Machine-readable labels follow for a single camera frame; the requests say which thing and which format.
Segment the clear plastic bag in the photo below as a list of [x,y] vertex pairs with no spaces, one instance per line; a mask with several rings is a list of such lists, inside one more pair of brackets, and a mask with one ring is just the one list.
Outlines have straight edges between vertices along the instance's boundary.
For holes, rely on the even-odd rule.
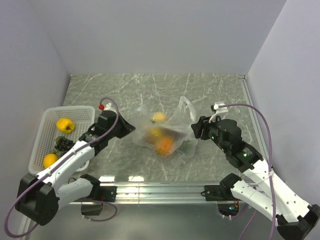
[[184,139],[174,141],[173,149],[170,155],[163,157],[155,153],[156,156],[166,159],[178,155],[178,164],[182,165],[195,156],[198,140],[195,138],[191,124],[196,122],[197,112],[193,104],[185,96],[179,98],[179,103],[173,114],[167,117],[168,120],[162,123],[152,123],[153,113],[145,105],[139,106],[132,114],[131,122],[135,127],[132,135],[132,141],[141,147],[153,150],[157,141],[165,136],[163,128],[177,130],[186,133]]

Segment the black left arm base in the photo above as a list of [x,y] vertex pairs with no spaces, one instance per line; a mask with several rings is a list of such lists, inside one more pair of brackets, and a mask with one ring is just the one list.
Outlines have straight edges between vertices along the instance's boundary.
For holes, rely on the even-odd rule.
[[102,201],[114,203],[116,200],[117,187],[116,186],[100,186],[99,190],[86,197],[86,202],[92,201],[90,204],[81,205],[81,214],[84,216],[99,216],[103,211],[103,203],[94,202]]

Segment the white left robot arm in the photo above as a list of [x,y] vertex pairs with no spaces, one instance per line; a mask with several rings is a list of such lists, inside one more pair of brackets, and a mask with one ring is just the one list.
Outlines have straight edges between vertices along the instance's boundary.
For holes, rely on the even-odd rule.
[[57,162],[36,175],[28,173],[21,179],[14,208],[44,226],[58,210],[75,200],[106,199],[107,193],[101,190],[100,181],[89,174],[81,175],[72,183],[65,182],[77,169],[107,147],[109,140],[121,139],[135,129],[121,114],[104,110],[97,122]]

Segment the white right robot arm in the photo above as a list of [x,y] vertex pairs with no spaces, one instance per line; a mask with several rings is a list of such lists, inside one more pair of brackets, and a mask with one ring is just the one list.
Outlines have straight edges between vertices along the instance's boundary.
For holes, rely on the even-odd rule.
[[320,207],[310,204],[291,190],[272,169],[263,156],[242,139],[242,131],[232,119],[215,121],[202,116],[191,125],[194,136],[211,140],[225,154],[227,161],[257,189],[241,177],[230,173],[219,183],[220,194],[226,200],[241,200],[263,214],[285,240],[303,240],[320,220]]

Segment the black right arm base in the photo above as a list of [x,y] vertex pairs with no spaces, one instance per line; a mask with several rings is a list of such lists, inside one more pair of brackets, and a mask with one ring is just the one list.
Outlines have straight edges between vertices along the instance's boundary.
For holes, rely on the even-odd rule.
[[222,218],[230,220],[243,215],[249,208],[247,204],[240,205],[240,200],[235,198],[231,191],[221,185],[205,185],[200,193],[206,202],[216,202],[218,213]]

